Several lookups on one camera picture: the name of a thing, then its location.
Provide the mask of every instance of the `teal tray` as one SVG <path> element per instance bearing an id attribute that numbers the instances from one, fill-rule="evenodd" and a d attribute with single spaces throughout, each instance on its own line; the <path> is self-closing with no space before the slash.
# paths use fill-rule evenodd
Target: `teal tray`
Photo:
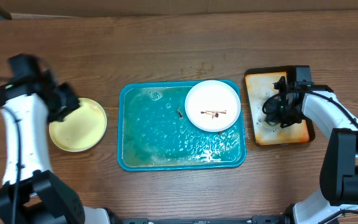
<path id="1" fill-rule="evenodd" d="M 240 97 L 238 86 L 227 83 Z M 117 159 L 128 171 L 237 167 L 246 159 L 242 112 L 229 129 L 209 133 L 187 118 L 185 99 L 202 81 L 134 83 L 119 97 Z"/>

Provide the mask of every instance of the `small plate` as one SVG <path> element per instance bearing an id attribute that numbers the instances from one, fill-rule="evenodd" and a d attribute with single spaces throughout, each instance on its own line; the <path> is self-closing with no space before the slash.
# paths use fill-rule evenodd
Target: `small plate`
<path id="1" fill-rule="evenodd" d="M 82 152 L 95 146 L 107 128 L 103 107 L 94 100 L 79 98 L 80 108 L 66 116 L 64 122 L 52 122 L 49 135 L 53 143 L 68 152 Z"/>
<path id="2" fill-rule="evenodd" d="M 231 86 L 217 80 L 195 85 L 185 102 L 189 120 L 204 131 L 218 132 L 230 128 L 241 112 L 239 95 Z"/>

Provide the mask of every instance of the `water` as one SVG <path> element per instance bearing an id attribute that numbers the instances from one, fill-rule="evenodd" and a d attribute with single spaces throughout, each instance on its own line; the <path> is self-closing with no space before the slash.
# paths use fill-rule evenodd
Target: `water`
<path id="1" fill-rule="evenodd" d="M 124 97 L 122 160 L 129 167 L 236 162 L 242 154 L 237 121 L 220 133 L 195 127 L 185 113 L 191 87 L 136 88 Z"/>

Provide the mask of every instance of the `yellow plate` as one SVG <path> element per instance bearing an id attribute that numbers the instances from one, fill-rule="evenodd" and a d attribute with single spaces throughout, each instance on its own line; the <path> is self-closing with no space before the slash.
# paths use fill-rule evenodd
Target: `yellow plate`
<path id="1" fill-rule="evenodd" d="M 79 98 L 80 108 L 66 116 L 64 122 L 52 122 L 49 135 L 57 147 L 81 152 L 95 146 L 107 128 L 106 112 L 99 103 Z"/>

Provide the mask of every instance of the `crumb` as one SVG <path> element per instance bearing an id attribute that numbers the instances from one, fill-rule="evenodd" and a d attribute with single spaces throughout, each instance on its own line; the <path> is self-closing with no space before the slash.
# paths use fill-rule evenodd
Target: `crumb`
<path id="1" fill-rule="evenodd" d="M 177 110 L 177 113 L 179 114 L 179 118 L 182 119 L 183 118 L 182 113 L 179 110 Z"/>

